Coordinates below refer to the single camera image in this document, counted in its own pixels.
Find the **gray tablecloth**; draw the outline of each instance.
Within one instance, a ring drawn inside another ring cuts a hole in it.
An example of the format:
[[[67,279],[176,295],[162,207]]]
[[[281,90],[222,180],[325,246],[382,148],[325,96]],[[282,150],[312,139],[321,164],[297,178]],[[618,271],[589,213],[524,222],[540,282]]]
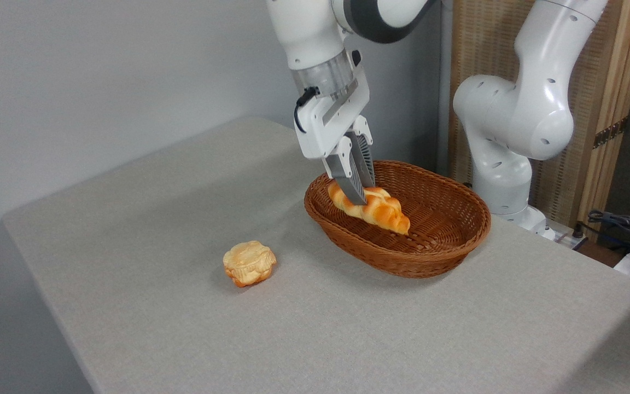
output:
[[[495,220],[454,271],[377,271],[302,197],[293,131],[230,123],[4,224],[97,392],[628,392],[630,278]],[[238,289],[234,244],[272,247]]]

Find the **bread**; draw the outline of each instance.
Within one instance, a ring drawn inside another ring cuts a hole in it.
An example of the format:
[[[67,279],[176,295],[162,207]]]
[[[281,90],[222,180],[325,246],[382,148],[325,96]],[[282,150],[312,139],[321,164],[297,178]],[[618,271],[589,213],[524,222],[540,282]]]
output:
[[[358,217],[382,229],[407,235],[410,230],[410,219],[403,214],[400,201],[390,197],[390,194],[381,187],[367,187],[363,191],[368,204],[353,205],[337,182],[331,182],[327,187],[330,200],[347,215]]]
[[[223,256],[225,273],[237,287],[268,279],[275,263],[276,256],[272,250],[258,240],[237,244]]]

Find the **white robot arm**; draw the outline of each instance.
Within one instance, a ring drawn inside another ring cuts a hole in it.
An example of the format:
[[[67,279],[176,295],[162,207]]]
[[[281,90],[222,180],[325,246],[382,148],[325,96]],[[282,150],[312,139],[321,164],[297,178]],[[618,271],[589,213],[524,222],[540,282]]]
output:
[[[550,159],[570,142],[570,74],[606,3],[537,0],[515,40],[517,82],[476,75],[453,98],[470,145],[473,189],[490,212],[537,234],[547,230],[546,219],[528,206],[527,158]]]
[[[368,103],[358,51],[345,51],[350,33],[379,43],[410,33],[434,0],[266,0],[288,68],[302,96],[294,125],[303,155],[322,160],[347,197],[365,205],[363,187],[375,186],[361,111]]]

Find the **wicker basket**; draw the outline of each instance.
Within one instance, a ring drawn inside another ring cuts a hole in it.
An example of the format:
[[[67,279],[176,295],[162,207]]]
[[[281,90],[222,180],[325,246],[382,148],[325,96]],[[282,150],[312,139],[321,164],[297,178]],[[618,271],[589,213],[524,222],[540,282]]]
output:
[[[487,205],[468,187],[414,165],[375,162],[376,185],[400,200],[409,236],[347,216],[330,201],[326,174],[305,192],[305,210],[337,246],[371,266],[402,277],[450,271],[490,231]]]

